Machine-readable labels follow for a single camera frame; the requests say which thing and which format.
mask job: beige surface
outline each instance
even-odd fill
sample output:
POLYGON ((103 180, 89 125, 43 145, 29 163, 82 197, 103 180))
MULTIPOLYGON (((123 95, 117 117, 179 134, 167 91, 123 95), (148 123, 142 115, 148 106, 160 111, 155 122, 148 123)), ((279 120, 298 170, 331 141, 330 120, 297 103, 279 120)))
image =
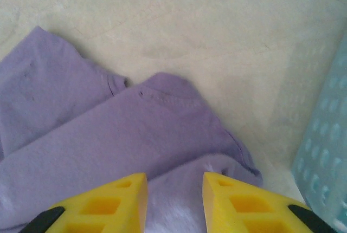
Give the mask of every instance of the beige surface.
POLYGON ((0 57, 40 25, 133 83, 186 76, 265 187, 300 199, 290 165, 346 17, 347 0, 0 0, 0 57))

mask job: yellow plastic piece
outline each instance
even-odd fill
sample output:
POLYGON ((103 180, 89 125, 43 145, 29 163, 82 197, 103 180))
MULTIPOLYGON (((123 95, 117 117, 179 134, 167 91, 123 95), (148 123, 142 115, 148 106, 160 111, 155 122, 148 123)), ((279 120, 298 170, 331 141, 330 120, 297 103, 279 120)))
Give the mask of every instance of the yellow plastic piece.
POLYGON ((142 233, 147 177, 136 173, 56 203, 65 212, 46 233, 142 233))
POLYGON ((208 233, 309 233, 287 207, 294 199, 207 172, 202 188, 208 233))

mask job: purple fabric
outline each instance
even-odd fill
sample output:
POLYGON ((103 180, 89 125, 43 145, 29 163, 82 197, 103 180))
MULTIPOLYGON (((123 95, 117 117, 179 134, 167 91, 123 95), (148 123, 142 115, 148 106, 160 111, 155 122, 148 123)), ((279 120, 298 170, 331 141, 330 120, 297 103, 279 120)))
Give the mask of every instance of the purple fabric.
POLYGON ((248 150, 186 80, 158 73, 0 163, 0 228, 123 176, 153 179, 208 153, 233 157, 261 180, 248 150))
POLYGON ((260 186, 261 178, 223 154, 208 154, 149 182, 145 233, 204 233, 205 172, 217 172, 260 186))
POLYGON ((36 27, 0 62, 0 161, 119 93, 124 81, 36 27))

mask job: light blue plastic basket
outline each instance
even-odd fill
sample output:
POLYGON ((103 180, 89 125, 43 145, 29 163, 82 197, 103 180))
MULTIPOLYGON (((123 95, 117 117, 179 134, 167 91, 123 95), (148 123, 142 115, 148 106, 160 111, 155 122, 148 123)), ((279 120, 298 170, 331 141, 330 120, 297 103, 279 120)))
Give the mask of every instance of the light blue plastic basket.
POLYGON ((347 232, 347 34, 324 83, 292 172, 307 205, 347 232))

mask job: laundry basket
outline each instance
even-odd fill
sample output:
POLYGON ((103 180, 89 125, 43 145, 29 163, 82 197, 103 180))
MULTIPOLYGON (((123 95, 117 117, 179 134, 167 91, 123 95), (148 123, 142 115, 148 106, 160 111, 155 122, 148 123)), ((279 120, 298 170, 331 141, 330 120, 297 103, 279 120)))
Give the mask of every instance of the laundry basket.
POLYGON ((340 44, 293 163, 311 209, 347 232, 347 34, 340 44))

